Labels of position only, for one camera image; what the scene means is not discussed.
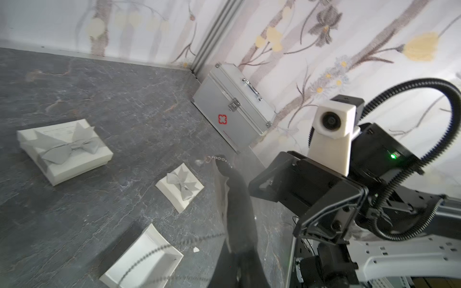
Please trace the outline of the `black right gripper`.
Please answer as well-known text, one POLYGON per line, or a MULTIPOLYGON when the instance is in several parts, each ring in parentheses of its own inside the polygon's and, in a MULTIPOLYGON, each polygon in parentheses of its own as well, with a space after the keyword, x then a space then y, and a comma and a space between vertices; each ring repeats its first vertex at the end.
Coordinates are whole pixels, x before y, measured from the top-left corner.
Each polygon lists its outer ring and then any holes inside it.
POLYGON ((250 195, 279 202, 298 221, 296 238, 343 244, 368 188, 297 152, 280 152, 249 184, 250 195))

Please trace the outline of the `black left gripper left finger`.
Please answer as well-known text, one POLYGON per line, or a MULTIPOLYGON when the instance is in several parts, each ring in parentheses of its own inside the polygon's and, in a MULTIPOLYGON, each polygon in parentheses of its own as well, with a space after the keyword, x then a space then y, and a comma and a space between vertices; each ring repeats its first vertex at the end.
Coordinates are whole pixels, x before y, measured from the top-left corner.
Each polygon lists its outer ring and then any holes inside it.
POLYGON ((238 288, 240 286, 239 270, 239 256, 228 250, 222 250, 207 288, 238 288))

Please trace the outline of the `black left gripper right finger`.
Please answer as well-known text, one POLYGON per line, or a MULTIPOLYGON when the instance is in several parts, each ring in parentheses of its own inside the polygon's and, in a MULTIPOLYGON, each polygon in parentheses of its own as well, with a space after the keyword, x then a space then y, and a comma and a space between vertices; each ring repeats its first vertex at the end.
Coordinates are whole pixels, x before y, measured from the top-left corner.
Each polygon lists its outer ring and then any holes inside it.
POLYGON ((259 254, 256 249, 245 252, 240 258, 240 287, 269 288, 259 254))

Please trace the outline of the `dark grey foam insert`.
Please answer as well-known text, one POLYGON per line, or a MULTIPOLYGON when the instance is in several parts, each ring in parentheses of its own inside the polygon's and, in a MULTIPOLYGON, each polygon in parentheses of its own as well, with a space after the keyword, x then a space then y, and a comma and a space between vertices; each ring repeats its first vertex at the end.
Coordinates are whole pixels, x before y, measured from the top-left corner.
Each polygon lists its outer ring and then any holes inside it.
POLYGON ((223 155, 211 157, 217 209, 221 216, 226 244, 231 253, 256 250, 258 233, 255 214, 243 176, 223 155))

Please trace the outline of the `white jewelry box base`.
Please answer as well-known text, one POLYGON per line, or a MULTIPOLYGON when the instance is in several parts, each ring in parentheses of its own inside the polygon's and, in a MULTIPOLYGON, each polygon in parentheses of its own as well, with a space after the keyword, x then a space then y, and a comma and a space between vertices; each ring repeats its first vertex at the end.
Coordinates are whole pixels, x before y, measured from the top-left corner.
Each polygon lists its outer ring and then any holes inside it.
POLYGON ((183 257, 150 224, 100 281, 109 288, 164 288, 183 257))

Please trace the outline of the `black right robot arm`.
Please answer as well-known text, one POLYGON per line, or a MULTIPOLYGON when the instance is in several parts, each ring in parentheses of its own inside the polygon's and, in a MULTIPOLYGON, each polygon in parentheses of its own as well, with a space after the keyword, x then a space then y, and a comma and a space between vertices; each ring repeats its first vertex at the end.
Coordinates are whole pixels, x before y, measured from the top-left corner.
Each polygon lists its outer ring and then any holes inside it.
POLYGON ((370 123, 352 142, 348 176, 297 152, 281 152, 249 190, 297 216, 289 287, 459 278, 460 200, 391 182, 421 171, 414 154, 370 123))

